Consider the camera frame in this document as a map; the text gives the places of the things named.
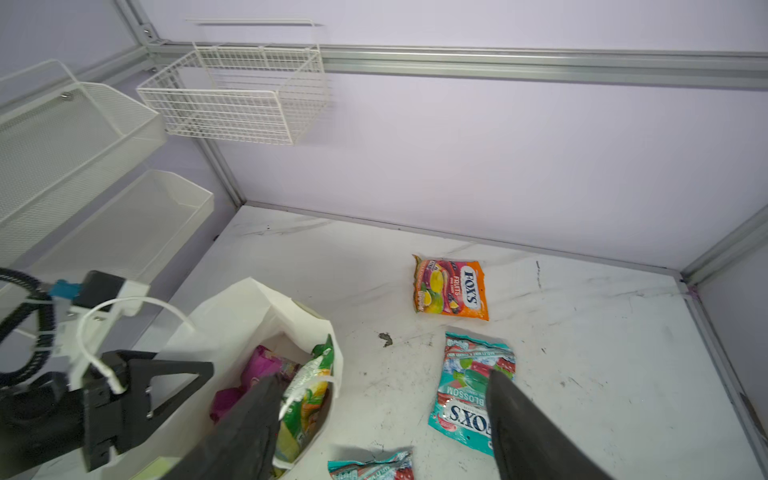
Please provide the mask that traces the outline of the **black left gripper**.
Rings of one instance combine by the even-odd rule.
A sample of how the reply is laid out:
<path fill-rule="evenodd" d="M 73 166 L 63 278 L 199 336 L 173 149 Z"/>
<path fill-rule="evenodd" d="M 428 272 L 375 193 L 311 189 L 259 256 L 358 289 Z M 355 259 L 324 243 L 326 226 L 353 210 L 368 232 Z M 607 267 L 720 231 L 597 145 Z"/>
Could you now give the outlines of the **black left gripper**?
<path fill-rule="evenodd" d="M 96 450 L 98 467 L 121 432 L 123 444 L 144 443 L 214 374 L 211 362 L 155 356 L 122 352 L 128 380 L 122 394 L 94 366 L 77 390 L 63 372 L 3 388 L 1 469 L 27 471 L 81 448 Z"/>

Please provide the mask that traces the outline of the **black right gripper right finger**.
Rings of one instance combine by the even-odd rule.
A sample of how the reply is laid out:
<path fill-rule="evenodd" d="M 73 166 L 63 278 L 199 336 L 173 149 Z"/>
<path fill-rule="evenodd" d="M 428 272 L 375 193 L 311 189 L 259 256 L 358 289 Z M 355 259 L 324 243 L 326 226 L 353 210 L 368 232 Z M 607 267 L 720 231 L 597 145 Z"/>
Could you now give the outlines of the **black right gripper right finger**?
<path fill-rule="evenodd" d="M 502 479 L 608 479 L 510 378 L 490 373 L 486 409 Z"/>

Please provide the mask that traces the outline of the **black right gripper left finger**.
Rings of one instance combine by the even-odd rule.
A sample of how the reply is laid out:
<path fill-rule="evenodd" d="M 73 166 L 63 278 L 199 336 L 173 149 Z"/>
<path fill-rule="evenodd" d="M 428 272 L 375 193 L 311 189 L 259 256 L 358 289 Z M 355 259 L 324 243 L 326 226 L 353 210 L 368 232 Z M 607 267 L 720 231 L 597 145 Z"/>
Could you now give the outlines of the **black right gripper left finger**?
<path fill-rule="evenodd" d="M 284 391 L 276 377 L 262 379 L 164 477 L 178 480 L 271 478 Z"/>

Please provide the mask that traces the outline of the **teal Fox's candy bag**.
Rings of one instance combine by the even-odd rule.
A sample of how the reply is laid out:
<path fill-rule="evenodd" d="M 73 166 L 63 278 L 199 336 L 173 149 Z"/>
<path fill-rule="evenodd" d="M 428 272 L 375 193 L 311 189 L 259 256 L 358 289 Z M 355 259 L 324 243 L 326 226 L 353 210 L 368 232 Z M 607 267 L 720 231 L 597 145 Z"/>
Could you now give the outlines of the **teal Fox's candy bag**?
<path fill-rule="evenodd" d="M 400 451 L 385 460 L 329 461 L 333 480 L 414 480 L 412 452 Z"/>
<path fill-rule="evenodd" d="M 481 453 L 492 455 L 492 427 L 486 406 L 490 374 L 512 379 L 516 357 L 509 345 L 491 338 L 448 331 L 438 388 L 428 425 Z"/>

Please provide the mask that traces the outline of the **magenta snack bag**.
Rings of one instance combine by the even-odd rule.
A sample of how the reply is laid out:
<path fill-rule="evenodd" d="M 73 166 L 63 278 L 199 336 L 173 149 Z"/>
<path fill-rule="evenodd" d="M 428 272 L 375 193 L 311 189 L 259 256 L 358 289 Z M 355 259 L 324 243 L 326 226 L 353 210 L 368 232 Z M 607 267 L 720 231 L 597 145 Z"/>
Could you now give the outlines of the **magenta snack bag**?
<path fill-rule="evenodd" d="M 209 417 L 214 424 L 221 421 L 234 405 L 262 379 L 275 376 L 288 385 L 302 365 L 259 345 L 252 353 L 239 377 L 239 385 L 218 391 L 213 398 Z"/>

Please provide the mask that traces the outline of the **green candy bag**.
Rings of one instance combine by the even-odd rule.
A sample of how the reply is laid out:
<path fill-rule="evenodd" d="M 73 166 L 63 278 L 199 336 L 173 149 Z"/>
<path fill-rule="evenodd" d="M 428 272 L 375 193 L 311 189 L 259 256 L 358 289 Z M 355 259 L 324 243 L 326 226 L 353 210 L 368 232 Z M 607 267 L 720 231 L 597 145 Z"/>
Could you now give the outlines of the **green candy bag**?
<path fill-rule="evenodd" d="M 277 476 L 293 467 L 320 428 L 321 410 L 333 383 L 335 348 L 332 337 L 316 345 L 286 388 L 279 411 L 273 467 Z"/>

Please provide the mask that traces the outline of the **floral paper gift bag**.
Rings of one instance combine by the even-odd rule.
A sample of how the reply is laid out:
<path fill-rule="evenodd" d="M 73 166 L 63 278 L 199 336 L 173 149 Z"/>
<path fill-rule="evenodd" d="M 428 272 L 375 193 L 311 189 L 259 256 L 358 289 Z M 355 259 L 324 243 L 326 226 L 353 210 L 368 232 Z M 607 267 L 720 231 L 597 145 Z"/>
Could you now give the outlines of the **floral paper gift bag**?
<path fill-rule="evenodd" d="M 158 458 L 182 458 L 212 433 L 215 394 L 241 383 L 254 350 L 263 344 L 276 354 L 303 361 L 312 349 L 332 339 L 335 359 L 326 408 L 340 394 L 343 355 L 330 321 L 290 297 L 252 279 L 243 279 L 205 300 L 190 315 L 192 328 L 181 325 L 158 352 L 158 360 L 208 362 L 212 378 L 139 446 L 101 470 L 101 479 L 131 479 Z"/>

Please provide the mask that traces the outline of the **orange Fox's candy bag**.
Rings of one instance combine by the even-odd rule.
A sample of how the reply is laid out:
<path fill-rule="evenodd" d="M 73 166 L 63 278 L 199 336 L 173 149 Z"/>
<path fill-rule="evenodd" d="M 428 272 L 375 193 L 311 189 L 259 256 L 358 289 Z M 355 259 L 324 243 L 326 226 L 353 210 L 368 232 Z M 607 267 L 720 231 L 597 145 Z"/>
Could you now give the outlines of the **orange Fox's candy bag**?
<path fill-rule="evenodd" d="M 478 261 L 414 255 L 413 302 L 418 313 L 489 321 L 485 273 Z"/>

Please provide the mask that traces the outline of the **white mesh two-tier shelf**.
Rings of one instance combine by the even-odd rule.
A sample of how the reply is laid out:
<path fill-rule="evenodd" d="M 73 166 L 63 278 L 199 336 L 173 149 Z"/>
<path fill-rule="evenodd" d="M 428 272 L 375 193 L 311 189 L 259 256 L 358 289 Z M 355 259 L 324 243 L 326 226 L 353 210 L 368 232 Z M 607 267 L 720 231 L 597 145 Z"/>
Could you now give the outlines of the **white mesh two-tier shelf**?
<path fill-rule="evenodd" d="M 100 270 L 169 298 L 214 196 L 159 169 L 160 116 L 46 60 L 1 79 L 1 263 L 44 280 Z"/>

